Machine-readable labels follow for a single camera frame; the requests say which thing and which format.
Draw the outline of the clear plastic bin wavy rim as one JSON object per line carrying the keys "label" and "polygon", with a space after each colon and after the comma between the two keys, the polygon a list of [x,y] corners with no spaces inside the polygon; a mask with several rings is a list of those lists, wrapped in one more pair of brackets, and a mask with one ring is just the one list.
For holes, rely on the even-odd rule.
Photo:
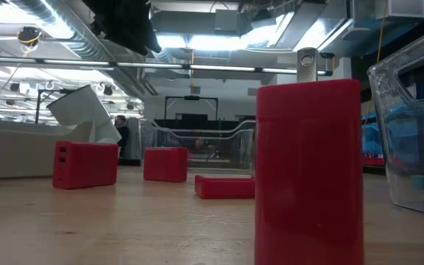
{"label": "clear plastic bin wavy rim", "polygon": [[[134,150],[144,159],[149,147],[183,147],[188,150],[191,172],[253,174],[255,121],[243,121],[230,130],[187,130],[161,127],[151,119],[140,119]],[[209,150],[191,152],[194,140],[205,139]]]}

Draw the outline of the red digital clock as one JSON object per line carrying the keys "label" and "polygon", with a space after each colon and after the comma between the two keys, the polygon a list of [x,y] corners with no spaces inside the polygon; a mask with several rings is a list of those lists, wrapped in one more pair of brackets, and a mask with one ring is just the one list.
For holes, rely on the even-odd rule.
{"label": "red digital clock", "polygon": [[255,179],[196,175],[194,190],[201,199],[253,199]]}

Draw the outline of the red bottle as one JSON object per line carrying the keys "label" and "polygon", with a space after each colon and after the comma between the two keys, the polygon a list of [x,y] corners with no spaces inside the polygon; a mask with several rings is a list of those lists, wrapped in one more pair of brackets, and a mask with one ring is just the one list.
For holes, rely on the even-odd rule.
{"label": "red bottle", "polygon": [[170,183],[187,180],[188,150],[183,147],[149,147],[144,153],[144,179]]}

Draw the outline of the small red plug charger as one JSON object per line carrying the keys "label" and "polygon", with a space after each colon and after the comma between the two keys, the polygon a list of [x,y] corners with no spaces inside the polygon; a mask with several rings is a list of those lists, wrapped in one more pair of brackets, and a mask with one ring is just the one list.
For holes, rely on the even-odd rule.
{"label": "small red plug charger", "polygon": [[258,90],[254,265],[364,265],[360,85],[318,80],[317,56]]}

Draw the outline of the person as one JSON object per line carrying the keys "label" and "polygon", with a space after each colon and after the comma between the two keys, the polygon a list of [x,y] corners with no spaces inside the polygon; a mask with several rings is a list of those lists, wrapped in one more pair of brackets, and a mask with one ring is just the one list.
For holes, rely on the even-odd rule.
{"label": "person", "polygon": [[208,150],[209,150],[209,147],[204,138],[198,137],[194,140],[194,143],[191,148],[191,152],[200,153],[200,152],[206,152]]}
{"label": "person", "polygon": [[123,115],[118,115],[115,120],[115,127],[118,130],[121,139],[118,141],[119,157],[123,158],[130,137],[130,129],[127,126],[127,118]]}

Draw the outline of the horizontal light strip bar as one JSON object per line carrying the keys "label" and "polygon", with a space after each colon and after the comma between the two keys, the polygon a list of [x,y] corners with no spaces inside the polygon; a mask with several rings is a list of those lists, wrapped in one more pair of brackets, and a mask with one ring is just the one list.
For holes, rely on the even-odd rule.
{"label": "horizontal light strip bar", "polygon": [[143,63],[143,62],[114,62],[114,61],[90,61],[90,60],[58,60],[43,58],[25,57],[0,57],[0,64],[24,64],[24,65],[53,65],[53,66],[73,66],[95,69],[113,68],[151,68],[168,70],[212,70],[212,71],[232,71],[259,74],[297,74],[295,68],[262,68],[251,66],[219,66],[190,63]]}

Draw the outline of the clear plastic bin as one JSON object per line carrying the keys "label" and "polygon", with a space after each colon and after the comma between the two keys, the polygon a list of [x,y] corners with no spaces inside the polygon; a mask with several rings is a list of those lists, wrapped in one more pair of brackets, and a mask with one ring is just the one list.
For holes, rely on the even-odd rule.
{"label": "clear plastic bin", "polygon": [[424,213],[424,36],[368,69],[392,202]]}

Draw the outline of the grey plastic bin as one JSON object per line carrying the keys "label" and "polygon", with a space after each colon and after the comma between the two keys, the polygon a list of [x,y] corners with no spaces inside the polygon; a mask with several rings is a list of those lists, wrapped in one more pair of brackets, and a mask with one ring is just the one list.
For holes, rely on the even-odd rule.
{"label": "grey plastic bin", "polygon": [[52,175],[58,141],[89,142],[92,121],[49,126],[0,121],[0,179]]}

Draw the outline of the black background rig frame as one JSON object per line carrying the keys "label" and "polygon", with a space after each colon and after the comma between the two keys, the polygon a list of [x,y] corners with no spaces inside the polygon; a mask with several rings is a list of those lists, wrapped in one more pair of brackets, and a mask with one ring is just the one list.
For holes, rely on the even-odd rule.
{"label": "black background rig frame", "polygon": [[197,95],[189,95],[189,96],[165,96],[164,100],[164,109],[163,109],[163,119],[167,118],[168,113],[168,100],[169,99],[183,99],[186,101],[199,101],[199,100],[214,100],[216,103],[215,106],[215,120],[219,120],[218,110],[219,110],[219,98],[217,97],[204,97],[204,96],[197,96]]}

